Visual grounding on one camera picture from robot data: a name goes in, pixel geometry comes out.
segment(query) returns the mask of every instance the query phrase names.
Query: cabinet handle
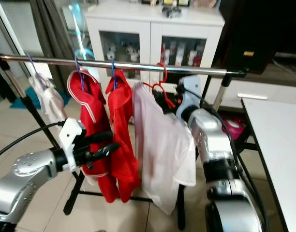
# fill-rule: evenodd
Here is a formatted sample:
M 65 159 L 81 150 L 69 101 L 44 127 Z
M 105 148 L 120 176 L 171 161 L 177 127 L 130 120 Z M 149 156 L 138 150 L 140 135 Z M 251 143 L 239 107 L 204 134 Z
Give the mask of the cabinet handle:
M 238 93 L 237 96 L 239 98 L 251 98 L 251 99 L 259 99 L 259 100 L 267 100 L 266 96 L 252 95 L 246 93 Z

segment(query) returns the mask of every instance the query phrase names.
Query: white table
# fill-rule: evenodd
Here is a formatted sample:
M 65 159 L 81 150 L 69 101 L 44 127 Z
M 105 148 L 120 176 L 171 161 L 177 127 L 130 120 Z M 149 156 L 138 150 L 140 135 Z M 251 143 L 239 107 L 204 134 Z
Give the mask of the white table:
M 285 231 L 296 232 L 296 105 L 243 99 Z

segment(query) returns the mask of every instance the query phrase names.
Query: purple hanger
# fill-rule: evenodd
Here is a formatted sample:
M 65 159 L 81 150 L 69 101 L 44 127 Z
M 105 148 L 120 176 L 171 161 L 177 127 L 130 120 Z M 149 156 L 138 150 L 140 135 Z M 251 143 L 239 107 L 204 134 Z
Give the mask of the purple hanger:
M 114 59 L 111 60 L 111 76 L 114 78 L 114 89 L 117 88 L 117 78 L 115 77 L 115 73 L 114 73 Z
M 77 60 L 77 56 L 75 56 L 75 66 L 76 66 L 76 70 L 80 76 L 80 81 L 81 81 L 81 87 L 82 87 L 82 91 L 85 91 L 85 79 L 84 76 L 82 75 L 80 69 L 79 69 L 79 63 Z
M 34 66 L 34 62 L 35 62 L 35 60 L 34 60 L 29 54 L 28 54 L 28 58 L 29 58 L 29 60 L 30 60 L 30 62 L 31 62 L 31 64 L 32 64 L 32 66 L 33 66 L 33 69 L 34 69 L 34 71 L 35 71 L 36 77 L 37 77 L 38 81 L 40 82 L 40 84 L 41 84 L 43 90 L 47 89 L 47 86 L 42 82 L 42 78 L 40 77 L 40 75 L 39 75 L 38 72 L 36 71 L 36 68 L 35 68 L 35 66 Z

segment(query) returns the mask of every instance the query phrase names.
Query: table edge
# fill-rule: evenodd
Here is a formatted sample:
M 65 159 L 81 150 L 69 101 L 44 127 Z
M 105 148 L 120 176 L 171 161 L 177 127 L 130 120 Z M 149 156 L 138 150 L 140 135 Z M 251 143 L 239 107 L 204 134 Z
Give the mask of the table edge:
M 243 110 L 244 110 L 244 113 L 245 113 L 245 116 L 246 116 L 246 119 L 247 119 L 247 123 L 248 125 L 250 126 L 250 131 L 253 135 L 253 138 L 254 138 L 254 141 L 255 141 L 255 144 L 256 144 L 256 147 L 258 148 L 258 152 L 259 152 L 259 155 L 260 155 L 260 159 L 261 159 L 261 162 L 262 162 L 262 165 L 264 167 L 264 171 L 265 171 L 265 174 L 267 176 L 267 181 L 268 181 L 268 184 L 270 186 L 270 189 L 272 190 L 272 194 L 273 194 L 273 198 L 274 198 L 274 201 L 275 201 L 275 204 L 276 204 L 276 207 L 277 207 L 277 211 L 279 213 L 279 217 L 280 217 L 280 220 L 281 220 L 281 224 L 282 224 L 282 227 L 283 227 L 283 230 L 285 232 L 289 232 L 288 230 L 288 227 L 287 227 L 287 223 L 284 219 L 284 215 L 283 215 L 283 212 L 282 212 L 282 208 L 280 206 L 280 203 L 279 203 L 279 200 L 278 200 L 278 197 L 277 197 L 277 194 L 276 194 L 276 191 L 275 191 L 275 188 L 274 188 L 274 185 L 273 185 L 273 182 L 272 182 L 272 179 L 269 175 L 269 171 L 267 169 L 267 166 L 266 166 L 266 163 L 265 163 L 265 160 L 264 160 L 264 157 L 263 157 L 263 154 L 262 154 L 262 151 L 261 151 L 261 148 L 259 146 L 259 143 L 258 143 L 258 140 L 256 138 L 256 135 L 254 133 L 254 130 L 253 130 L 253 127 L 252 127 L 252 124 L 250 122 L 250 119 L 249 119 L 249 115 L 248 115 L 248 112 L 247 112 L 247 109 L 246 109 L 246 106 L 245 106 L 245 103 L 243 101 L 244 99 L 241 99 L 241 104 L 243 106 Z

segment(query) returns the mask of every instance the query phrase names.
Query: black cable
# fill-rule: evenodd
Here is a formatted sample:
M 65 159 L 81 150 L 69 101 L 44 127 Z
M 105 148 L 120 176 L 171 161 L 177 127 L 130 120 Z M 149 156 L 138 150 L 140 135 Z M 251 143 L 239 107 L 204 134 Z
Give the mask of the black cable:
M 33 130 L 23 136 L 21 136 L 19 139 L 16 139 L 15 141 L 13 141 L 11 144 L 7 145 L 5 148 L 3 148 L 1 151 L 0 151 L 0 155 L 2 155 L 5 151 L 7 151 L 9 148 L 11 148 L 12 146 L 14 146 L 15 144 L 19 143 L 20 141 L 28 138 L 29 136 L 39 132 L 39 131 L 43 131 L 47 128 L 50 128 L 50 127 L 53 127 L 53 126 L 63 126 L 65 123 L 65 121 L 62 121 L 62 122 L 55 122 L 55 123 L 52 123 L 52 124 L 49 124 L 45 127 L 41 127 L 41 128 L 38 128 L 36 130 Z
M 249 190 L 250 194 L 252 195 L 253 199 L 256 201 L 260 211 L 261 211 L 261 214 L 262 214 L 262 217 L 264 219 L 264 223 L 265 223 L 265 230 L 266 232 L 269 231 L 269 224 L 268 224 L 268 217 L 267 217 L 267 213 L 266 213 L 266 210 L 264 208 L 264 204 L 263 204 L 263 201 L 260 197 L 260 194 L 247 170 L 247 167 L 243 161 L 243 159 L 241 158 L 240 154 L 238 154 L 236 152 L 236 148 L 235 148 L 235 145 L 234 145 L 234 141 L 233 141 L 233 138 L 232 138 L 232 135 L 227 127 L 227 125 L 225 124 L 224 120 L 221 118 L 221 116 L 218 114 L 218 112 L 204 99 L 202 98 L 201 96 L 199 96 L 198 94 L 188 90 L 188 89 L 185 89 L 183 88 L 183 91 L 187 91 L 191 94 L 193 94 L 194 96 L 198 97 L 200 100 L 202 100 L 209 108 L 210 110 L 212 111 L 213 115 L 220 120 L 221 124 L 223 125 L 223 127 L 225 128 L 226 132 L 227 132 L 227 135 L 229 137 L 229 140 L 230 140 L 230 145 L 231 145 L 231 148 L 232 148 L 232 152 L 233 152 L 233 157 L 234 157 L 234 163 L 235 163 L 235 166 L 237 168 L 237 171 L 238 171 L 238 174 L 240 175 L 241 179 L 243 180 L 243 182 L 245 183 L 247 189 Z M 247 179 L 251 185 L 251 187 L 249 186 L 249 183 L 247 182 L 247 180 L 245 179 L 245 177 L 243 176 L 243 172 L 239 169 L 239 163 L 238 163 L 238 159 L 241 163 L 241 166 L 244 170 L 244 172 L 246 173 L 246 176 L 247 176 Z

